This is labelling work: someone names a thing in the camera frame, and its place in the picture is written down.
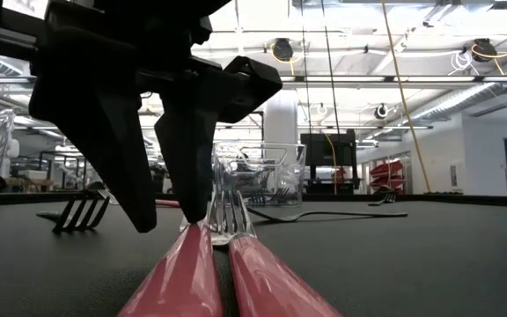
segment black fork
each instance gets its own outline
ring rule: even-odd
[[[87,201],[91,198],[92,198],[91,205],[85,212],[85,215],[82,218],[82,220],[79,221],[82,214],[84,213]],[[103,215],[107,210],[107,206],[109,204],[110,199],[111,198],[109,196],[105,198],[105,200],[99,207],[97,214],[93,218],[92,218],[93,212],[95,211],[95,208],[97,207],[97,204],[99,202],[99,195],[86,195],[77,206],[76,212],[72,217],[70,217],[70,213],[71,209],[74,206],[74,202],[76,201],[76,197],[70,198],[68,204],[66,204],[66,207],[63,209],[62,212],[42,211],[38,212],[36,216],[43,217],[45,219],[55,222],[55,226],[52,229],[52,232],[54,233],[93,230],[101,222],[101,219],[103,218]]]

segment red object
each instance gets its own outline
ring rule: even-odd
[[[379,177],[379,176],[382,176],[382,175],[388,175],[388,173],[390,172],[391,175],[394,175],[396,173],[398,173],[401,169],[402,169],[402,163],[400,161],[396,161],[396,162],[393,162],[393,163],[389,163],[389,164],[381,164],[375,168],[373,168],[369,174],[372,176],[372,177]]]
[[[178,201],[167,201],[167,200],[163,200],[163,199],[156,199],[156,205],[157,206],[166,206],[166,207],[179,208],[180,207],[180,202],[178,202]]]
[[[190,225],[118,316],[222,317],[208,228]]]
[[[230,242],[240,317],[341,316],[257,239]]]
[[[388,177],[388,175],[380,176],[371,183],[371,188],[378,189],[383,185],[387,185],[390,188],[397,188],[403,183],[404,177],[402,177],[402,175],[391,175],[390,178]]]
[[[345,182],[345,170],[340,168],[339,170],[332,173],[332,180],[335,184],[342,184]]]

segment black table surface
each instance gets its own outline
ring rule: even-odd
[[[118,206],[98,231],[53,235],[37,211],[0,206],[0,316],[115,316],[178,236],[182,213],[158,208],[138,234]],[[507,316],[507,208],[449,203],[305,203],[302,210],[407,211],[406,218],[313,216],[258,238],[346,316]],[[264,209],[278,215],[299,209]],[[223,251],[215,254],[231,291]],[[235,303],[224,298],[227,315]]]

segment fork tines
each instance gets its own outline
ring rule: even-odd
[[[99,225],[101,219],[103,218],[103,215],[105,214],[105,211],[107,210],[107,206],[111,198],[105,198],[99,207],[97,214],[95,214],[95,217],[92,218],[93,212],[95,211],[95,208],[99,202],[99,197],[94,195],[92,203],[85,212],[84,217],[81,221],[79,221],[79,219],[82,217],[82,214],[84,213],[88,198],[91,199],[88,196],[85,196],[82,199],[72,217],[70,217],[70,213],[74,206],[74,202],[76,201],[75,197],[70,198],[68,204],[66,204],[66,207],[62,212],[39,212],[37,213],[37,216],[54,221],[55,226],[52,229],[52,232],[54,233],[92,230]]]
[[[244,199],[239,191],[221,193],[216,213],[217,233],[230,239],[240,233],[255,236]]]

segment wall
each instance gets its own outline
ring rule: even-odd
[[[447,122],[436,122],[433,126],[434,129],[415,132],[430,181],[430,190],[432,192],[465,191],[467,174],[461,114],[453,115]],[[428,190],[410,132],[403,136],[402,142],[383,142],[379,143],[377,149],[358,152],[357,162],[364,163],[404,151],[410,151],[412,157],[413,194],[423,194]],[[451,184],[451,165],[457,167],[457,187],[452,187]]]
[[[507,109],[480,118],[463,117],[468,195],[507,195]]]
[[[462,190],[466,195],[507,195],[507,109],[479,118],[456,114],[448,122],[436,122],[432,130],[417,130],[423,163],[431,191]],[[377,149],[360,151],[358,163],[410,151],[413,193],[427,191],[412,136],[399,143],[380,143]],[[457,167],[457,187],[451,186],[450,166]]]

